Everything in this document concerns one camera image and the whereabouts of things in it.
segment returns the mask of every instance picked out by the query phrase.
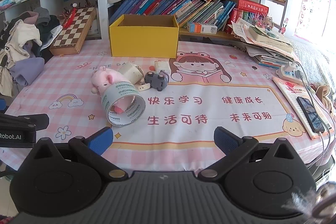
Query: tablecloth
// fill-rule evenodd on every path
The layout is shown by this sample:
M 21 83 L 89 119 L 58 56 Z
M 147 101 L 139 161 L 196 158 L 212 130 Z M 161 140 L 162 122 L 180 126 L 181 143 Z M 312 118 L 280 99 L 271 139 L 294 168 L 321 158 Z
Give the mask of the tablecloth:
M 86 41 L 80 54 L 54 56 L 47 62 L 6 114 L 48 114 L 50 124 L 37 132 L 37 139 L 48 136 L 54 142 L 68 142 L 77 135 L 88 137 L 110 126 L 100 97 L 91 93 L 94 71 L 99 66 L 118 70 L 130 61 L 146 72 L 157 60 L 170 63 L 168 87 L 141 92 L 146 110 L 139 120 L 112 127 L 113 144 L 103 157 L 120 168 L 197 172 L 224 156 L 213 141 L 217 126 L 263 142 L 286 137 L 305 163 L 321 153 L 321 139 L 311 140 L 304 130 L 287 132 L 287 114 L 292 114 L 297 128 L 300 121 L 272 80 L 276 71 L 257 65 L 234 47 L 212 44 L 179 42 L 177 58 L 168 60 L 111 57 L 108 43 Z M 1 148 L 0 159 L 18 169 L 29 151 Z

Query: yellow box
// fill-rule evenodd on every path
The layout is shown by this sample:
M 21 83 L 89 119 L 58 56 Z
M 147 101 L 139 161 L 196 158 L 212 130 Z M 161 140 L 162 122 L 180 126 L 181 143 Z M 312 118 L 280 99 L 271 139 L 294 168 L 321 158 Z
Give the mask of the yellow box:
M 176 58 L 175 16 L 122 15 L 110 25 L 112 56 Z

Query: smartphone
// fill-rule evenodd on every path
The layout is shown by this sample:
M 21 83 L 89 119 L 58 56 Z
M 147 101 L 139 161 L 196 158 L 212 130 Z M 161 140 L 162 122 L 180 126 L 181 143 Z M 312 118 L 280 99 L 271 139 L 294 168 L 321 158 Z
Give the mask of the smartphone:
M 324 126 L 310 101 L 302 97 L 297 97 L 296 100 L 298 101 L 304 115 L 306 116 L 311 130 L 315 133 L 324 132 Z

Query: pink plush toy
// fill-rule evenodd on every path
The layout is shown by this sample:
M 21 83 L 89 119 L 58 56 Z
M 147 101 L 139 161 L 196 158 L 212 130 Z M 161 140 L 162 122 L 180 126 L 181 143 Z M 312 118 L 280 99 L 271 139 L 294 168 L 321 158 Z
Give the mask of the pink plush toy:
M 100 97 L 104 94 L 105 90 L 114 83 L 121 81 L 130 83 L 130 81 L 120 72 L 106 67 L 99 67 L 98 71 L 92 75 L 91 81 L 93 84 L 91 92 L 94 94 L 98 93 Z M 114 104 L 114 111 L 118 114 L 123 113 L 131 105 L 133 100 L 134 96 L 126 96 L 119 99 Z

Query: gray toy car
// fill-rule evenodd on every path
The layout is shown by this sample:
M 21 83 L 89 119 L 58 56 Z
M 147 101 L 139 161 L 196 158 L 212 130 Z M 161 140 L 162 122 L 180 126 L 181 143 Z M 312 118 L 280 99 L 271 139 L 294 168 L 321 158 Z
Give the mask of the gray toy car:
M 162 91 L 166 86 L 168 86 L 169 75 L 163 70 L 160 73 L 155 71 L 149 71 L 145 75 L 145 83 L 150 83 L 151 88 L 157 89 L 157 91 Z

